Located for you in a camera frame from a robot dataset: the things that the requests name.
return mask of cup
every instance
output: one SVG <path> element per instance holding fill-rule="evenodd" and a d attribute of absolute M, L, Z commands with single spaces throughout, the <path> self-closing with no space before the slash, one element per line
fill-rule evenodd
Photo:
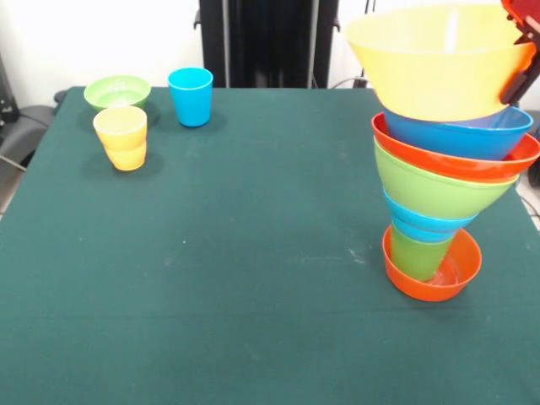
<path fill-rule="evenodd" d="M 391 260 L 410 278 L 427 281 L 432 278 L 445 258 L 453 237 L 436 243 L 413 240 L 391 225 Z"/>
<path fill-rule="evenodd" d="M 201 127 L 210 121 L 213 75 L 201 67 L 185 67 L 169 75 L 169 89 L 178 122 Z"/>
<path fill-rule="evenodd" d="M 386 204 L 390 208 L 391 221 L 405 236 L 418 242 L 442 242 L 452 238 L 456 232 L 469 225 L 477 214 L 463 219 L 441 219 L 428 217 L 405 208 L 394 201 L 383 188 Z"/>
<path fill-rule="evenodd" d="M 111 163 L 122 171 L 136 170 L 146 158 L 146 113 L 135 106 L 104 109 L 94 129 Z"/>

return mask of yellow cup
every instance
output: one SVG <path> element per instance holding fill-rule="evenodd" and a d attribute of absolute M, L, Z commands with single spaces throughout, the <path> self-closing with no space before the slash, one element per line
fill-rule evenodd
<path fill-rule="evenodd" d="M 345 30 L 381 103 L 401 116 L 460 121 L 505 108 L 500 94 L 532 59 L 500 4 L 373 13 Z"/>
<path fill-rule="evenodd" d="M 94 129 L 118 170 L 136 170 L 146 158 L 146 113 L 135 106 L 111 107 L 94 118 Z"/>

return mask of blue bowl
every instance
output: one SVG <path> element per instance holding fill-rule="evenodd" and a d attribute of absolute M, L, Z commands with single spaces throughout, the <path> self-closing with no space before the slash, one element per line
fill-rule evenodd
<path fill-rule="evenodd" d="M 406 236 L 420 242 L 442 242 L 454 236 L 476 218 L 478 214 L 464 219 L 440 219 L 415 213 L 394 201 L 383 188 L 386 203 L 391 211 L 392 222 Z"/>
<path fill-rule="evenodd" d="M 440 154 L 484 160 L 503 159 L 533 124 L 529 114 L 515 107 L 454 122 L 414 120 L 385 109 L 385 120 L 392 137 L 401 142 Z"/>

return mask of orange bowl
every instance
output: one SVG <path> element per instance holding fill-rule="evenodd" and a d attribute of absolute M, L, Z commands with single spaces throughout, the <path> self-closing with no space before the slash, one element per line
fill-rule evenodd
<path fill-rule="evenodd" d="M 464 181 L 510 181 L 540 157 L 540 143 L 528 133 L 503 160 L 480 160 L 439 154 L 398 141 L 390 135 L 383 112 L 373 117 L 371 125 L 377 141 L 390 154 L 420 169 Z"/>
<path fill-rule="evenodd" d="M 468 232 L 460 229 L 435 276 L 421 282 L 402 273 L 394 265 L 391 239 L 392 227 L 389 226 L 382 237 L 386 274 L 397 289 L 416 300 L 437 302 L 453 298 L 476 277 L 482 266 L 480 247 Z"/>

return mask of plastic bowl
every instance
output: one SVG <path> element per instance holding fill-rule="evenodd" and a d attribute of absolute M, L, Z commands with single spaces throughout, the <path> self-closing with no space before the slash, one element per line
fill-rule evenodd
<path fill-rule="evenodd" d="M 469 121 L 419 121 L 391 111 L 385 111 L 385 118 L 398 141 L 440 154 L 486 160 L 503 159 L 533 124 L 529 114 L 515 107 Z"/>
<path fill-rule="evenodd" d="M 510 181 L 540 157 L 540 143 L 529 134 L 521 139 L 504 160 L 480 160 L 438 154 L 400 142 L 390 136 L 383 113 L 376 115 L 371 124 L 377 141 L 387 152 L 420 169 L 465 181 Z"/>
<path fill-rule="evenodd" d="M 388 195 L 416 213 L 441 219 L 464 219 L 502 196 L 518 175 L 503 183 L 478 183 L 437 175 L 386 152 L 374 138 L 375 161 Z"/>
<path fill-rule="evenodd" d="M 464 219 L 440 219 L 415 213 L 395 202 L 383 188 L 392 222 L 404 235 L 422 242 L 442 242 L 453 237 L 460 228 L 469 225 L 477 215 Z"/>
<path fill-rule="evenodd" d="M 144 108 L 152 87 L 137 76 L 109 76 L 84 89 L 84 99 L 97 111 L 134 105 Z"/>
<path fill-rule="evenodd" d="M 476 277 L 482 266 L 480 247 L 464 229 L 456 233 L 435 276 L 425 282 L 410 278 L 392 262 L 391 226 L 382 237 L 382 251 L 386 274 L 392 284 L 405 295 L 428 302 L 445 301 L 455 297 Z"/>
<path fill-rule="evenodd" d="M 381 103 L 401 116 L 461 121 L 505 108 L 500 94 L 530 63 L 532 43 L 499 4 L 373 13 L 345 30 Z"/>

